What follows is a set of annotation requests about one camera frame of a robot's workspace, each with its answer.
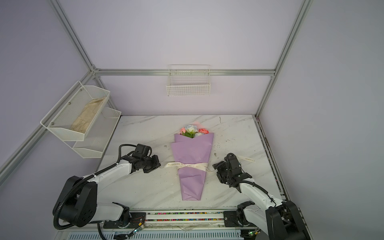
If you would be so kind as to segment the pink purple wrapping paper sheet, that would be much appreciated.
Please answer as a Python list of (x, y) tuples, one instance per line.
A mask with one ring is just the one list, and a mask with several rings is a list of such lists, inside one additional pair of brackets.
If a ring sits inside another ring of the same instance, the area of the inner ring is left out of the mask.
[(178, 166), (183, 201), (201, 200), (213, 141), (213, 133), (194, 138), (175, 135), (171, 148)]

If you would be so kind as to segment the red pink fake rose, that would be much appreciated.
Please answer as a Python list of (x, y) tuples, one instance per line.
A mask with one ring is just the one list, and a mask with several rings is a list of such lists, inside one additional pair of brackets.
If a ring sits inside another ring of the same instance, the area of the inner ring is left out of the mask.
[(198, 133), (200, 134), (209, 134), (210, 132), (207, 129), (199, 129)]

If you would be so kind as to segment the white blue fake rose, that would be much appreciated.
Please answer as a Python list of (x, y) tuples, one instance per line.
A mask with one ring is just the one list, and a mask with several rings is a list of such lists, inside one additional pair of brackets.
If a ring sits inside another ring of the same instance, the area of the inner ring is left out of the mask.
[(196, 125), (188, 125), (185, 127), (185, 136), (189, 138), (194, 138), (198, 131), (199, 130)]

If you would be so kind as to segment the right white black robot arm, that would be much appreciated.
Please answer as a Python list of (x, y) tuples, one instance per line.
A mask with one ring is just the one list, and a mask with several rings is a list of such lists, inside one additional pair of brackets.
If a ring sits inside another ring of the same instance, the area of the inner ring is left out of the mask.
[(256, 230), (243, 235), (254, 240), (258, 232), (268, 235), (270, 240), (309, 240), (310, 234), (292, 201), (283, 201), (272, 196), (246, 173), (237, 156), (227, 154), (223, 161), (213, 165), (219, 182), (236, 189), (250, 200), (237, 206), (235, 211), (224, 212), (226, 227), (255, 227)]

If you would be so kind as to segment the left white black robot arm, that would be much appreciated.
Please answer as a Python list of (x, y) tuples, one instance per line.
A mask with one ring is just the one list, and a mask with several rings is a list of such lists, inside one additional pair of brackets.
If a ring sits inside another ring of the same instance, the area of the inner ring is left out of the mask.
[(159, 157), (152, 154), (150, 146), (133, 145), (134, 150), (122, 155), (118, 149), (115, 163), (85, 177), (72, 176), (65, 185), (53, 208), (53, 226), (56, 230), (72, 227), (84, 227), (96, 224), (101, 239), (105, 239), (101, 223), (112, 222), (117, 228), (126, 228), (133, 222), (130, 208), (118, 202), (101, 203), (99, 193), (116, 182), (136, 171), (148, 174), (161, 166)]

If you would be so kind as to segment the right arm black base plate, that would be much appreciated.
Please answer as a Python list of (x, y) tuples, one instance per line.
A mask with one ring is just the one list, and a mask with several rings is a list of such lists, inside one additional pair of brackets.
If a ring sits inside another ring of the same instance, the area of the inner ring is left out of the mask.
[(224, 211), (223, 214), (225, 227), (247, 227), (250, 224), (242, 210)]

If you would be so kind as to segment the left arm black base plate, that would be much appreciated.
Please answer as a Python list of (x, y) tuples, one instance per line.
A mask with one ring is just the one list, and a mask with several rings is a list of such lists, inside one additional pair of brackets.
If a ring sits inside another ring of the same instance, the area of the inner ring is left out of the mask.
[(140, 223), (145, 222), (147, 213), (145, 212), (130, 212), (129, 221), (106, 221), (104, 229), (136, 229)]

